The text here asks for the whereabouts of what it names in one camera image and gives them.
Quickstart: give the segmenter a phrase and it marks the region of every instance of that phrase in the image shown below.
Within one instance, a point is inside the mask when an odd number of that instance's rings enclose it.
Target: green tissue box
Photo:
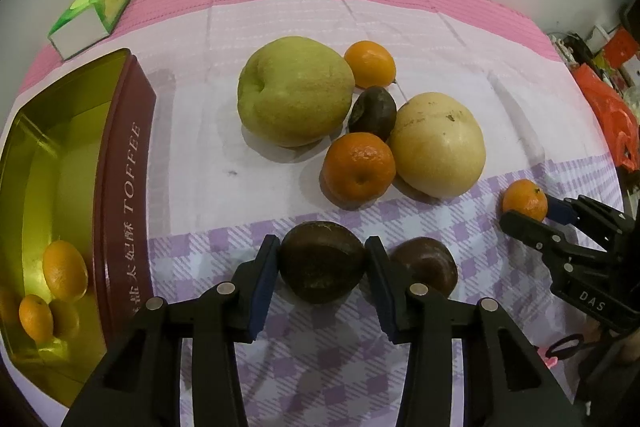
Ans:
[[[108,37],[129,0],[75,0],[49,32],[49,41],[66,60]]]

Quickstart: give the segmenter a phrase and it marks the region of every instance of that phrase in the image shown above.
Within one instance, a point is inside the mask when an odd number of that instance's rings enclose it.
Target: metal pin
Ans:
[[[414,282],[411,286],[409,286],[409,291],[414,295],[427,295],[429,289],[426,285],[420,282]]]
[[[221,282],[216,290],[220,295],[230,295],[236,291],[236,286],[232,282]]]
[[[164,299],[161,297],[151,297],[145,304],[147,310],[155,311],[159,310],[164,304]]]
[[[498,302],[489,297],[482,299],[480,305],[488,312],[495,312],[498,309]]]

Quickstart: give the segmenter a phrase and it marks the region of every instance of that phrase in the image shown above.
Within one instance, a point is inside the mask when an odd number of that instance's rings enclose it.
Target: dark brown fruit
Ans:
[[[396,124],[396,102],[384,87],[360,93],[349,116],[349,132],[370,132],[386,141]]]
[[[458,283],[458,267],[449,249],[430,237],[415,237],[397,247],[390,256],[412,277],[449,297]]]
[[[346,295],[360,282],[366,252],[345,227],[331,221],[309,221],[289,230],[278,264],[293,293],[311,304],[324,304]]]

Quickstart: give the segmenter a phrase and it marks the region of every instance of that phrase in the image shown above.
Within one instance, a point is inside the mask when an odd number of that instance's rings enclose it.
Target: green pear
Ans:
[[[240,73],[244,126],[282,147],[318,141],[341,126],[355,81],[347,62],[306,37],[283,37],[256,51]]]

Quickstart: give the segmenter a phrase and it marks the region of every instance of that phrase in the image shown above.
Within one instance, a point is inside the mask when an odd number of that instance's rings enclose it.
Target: silver rivet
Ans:
[[[216,289],[220,295],[230,295],[236,291],[236,286],[232,282],[221,282]]]
[[[488,312],[495,312],[498,309],[498,302],[490,298],[482,299],[480,305]]]
[[[164,304],[164,299],[161,297],[151,297],[145,304],[147,310],[159,310]]]
[[[414,295],[427,295],[429,289],[426,285],[420,282],[414,282],[411,286],[409,286],[409,291]]]

